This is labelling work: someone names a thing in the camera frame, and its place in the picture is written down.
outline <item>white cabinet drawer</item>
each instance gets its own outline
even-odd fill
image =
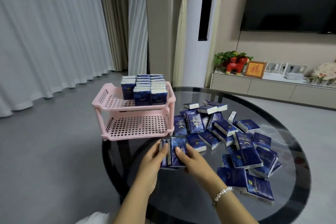
[[[295,85],[286,83],[252,80],[247,94],[256,97],[288,101],[294,89]]]
[[[235,76],[213,75],[211,88],[227,92],[247,94],[251,79]]]
[[[336,108],[336,90],[309,86],[296,86],[290,101]]]

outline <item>pearl bracelet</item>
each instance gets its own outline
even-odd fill
[[[216,196],[216,198],[215,198],[215,201],[213,202],[213,205],[216,205],[216,203],[217,203],[218,200],[221,198],[221,196],[222,196],[223,194],[225,194],[226,192],[228,192],[228,191],[232,191],[232,187],[231,187],[231,186],[227,187],[226,189],[222,189],[222,190],[217,194],[217,196]]]

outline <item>pink rack shelf tier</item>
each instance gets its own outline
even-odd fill
[[[103,139],[116,141],[172,135],[176,98],[170,83],[166,85],[165,105],[135,106],[134,100],[124,100],[121,87],[104,84],[92,102]],[[110,113],[106,125],[102,111]]]

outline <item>finger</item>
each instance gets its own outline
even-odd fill
[[[163,158],[165,156],[167,156],[168,153],[168,144],[164,143],[163,147],[161,148],[161,150],[159,151],[159,153],[156,155],[156,157],[154,158],[154,160],[158,163],[161,163]]]
[[[153,144],[153,146],[146,153],[145,157],[152,159],[156,156],[157,152],[159,151],[160,141],[161,140],[158,140],[155,144]]]
[[[197,158],[200,155],[194,148],[187,144],[187,154],[190,158]]]
[[[191,161],[189,158],[179,147],[175,148],[176,156],[181,160],[184,164],[188,165]]]

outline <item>left hand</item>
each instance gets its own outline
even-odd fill
[[[168,153],[168,144],[166,143],[159,151],[160,141],[157,141],[143,157],[134,181],[134,183],[140,184],[141,189],[144,189],[148,196],[155,189],[161,162]]]

